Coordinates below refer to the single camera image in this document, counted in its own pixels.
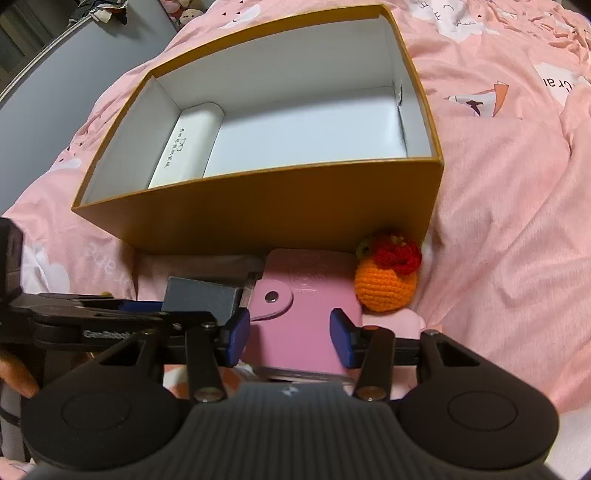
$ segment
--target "pink leather case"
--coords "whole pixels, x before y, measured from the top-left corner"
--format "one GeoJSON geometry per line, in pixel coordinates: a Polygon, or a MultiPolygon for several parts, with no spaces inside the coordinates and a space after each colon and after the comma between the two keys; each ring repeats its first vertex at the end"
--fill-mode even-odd
{"type": "Polygon", "coordinates": [[[256,367],[347,375],[330,340],[330,312],[361,325],[353,278],[357,258],[342,252],[275,249],[248,304],[251,333],[242,359],[256,367]]]}

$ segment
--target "finger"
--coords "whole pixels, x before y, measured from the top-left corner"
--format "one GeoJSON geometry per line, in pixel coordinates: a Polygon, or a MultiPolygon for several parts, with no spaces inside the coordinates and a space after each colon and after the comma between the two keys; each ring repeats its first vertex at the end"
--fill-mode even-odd
{"type": "Polygon", "coordinates": [[[6,350],[0,351],[0,378],[24,397],[31,398],[39,391],[39,386],[27,367],[6,350]]]}

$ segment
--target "bed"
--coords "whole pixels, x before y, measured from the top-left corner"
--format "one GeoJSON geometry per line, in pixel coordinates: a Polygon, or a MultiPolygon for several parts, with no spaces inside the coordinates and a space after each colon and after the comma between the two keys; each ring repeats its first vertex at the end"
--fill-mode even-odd
{"type": "MultiPolygon", "coordinates": [[[[152,300],[162,298],[171,274],[232,275],[260,265],[257,257],[134,252],[70,206],[148,66],[253,24],[357,3],[364,2],[217,0],[162,54],[115,82],[6,213],[26,234],[25,289],[152,300]]],[[[591,447],[572,441],[591,432],[591,25],[552,0],[387,4],[446,160],[409,315],[545,392],[563,416],[548,461],[565,478],[580,478],[591,467],[591,447]]],[[[166,381],[179,376],[169,372],[166,381]]]]}

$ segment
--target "stuffed toy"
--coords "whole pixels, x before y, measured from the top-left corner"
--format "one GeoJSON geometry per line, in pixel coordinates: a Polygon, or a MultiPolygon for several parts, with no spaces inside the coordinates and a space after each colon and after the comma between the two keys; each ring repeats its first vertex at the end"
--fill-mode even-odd
{"type": "Polygon", "coordinates": [[[181,15],[181,18],[178,19],[178,23],[180,23],[182,26],[185,26],[193,18],[200,17],[201,15],[203,15],[203,12],[201,10],[196,10],[194,8],[187,8],[183,12],[183,14],[181,15]]]}
{"type": "Polygon", "coordinates": [[[378,235],[364,240],[357,256],[355,293],[363,305],[375,312],[389,312],[410,303],[422,260],[416,243],[402,236],[378,235]]]}
{"type": "Polygon", "coordinates": [[[193,18],[203,15],[204,11],[201,0],[160,0],[160,3],[178,28],[182,28],[193,18]],[[193,12],[185,14],[187,10],[193,10],[193,12]]]}

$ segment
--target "crocheted toy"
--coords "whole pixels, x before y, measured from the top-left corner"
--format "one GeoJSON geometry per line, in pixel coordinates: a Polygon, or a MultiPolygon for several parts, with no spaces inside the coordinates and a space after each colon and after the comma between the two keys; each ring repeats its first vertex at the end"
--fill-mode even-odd
{"type": "Polygon", "coordinates": [[[375,312],[400,309],[410,303],[417,288],[421,249],[396,235],[378,235],[357,248],[355,293],[375,312]]]}

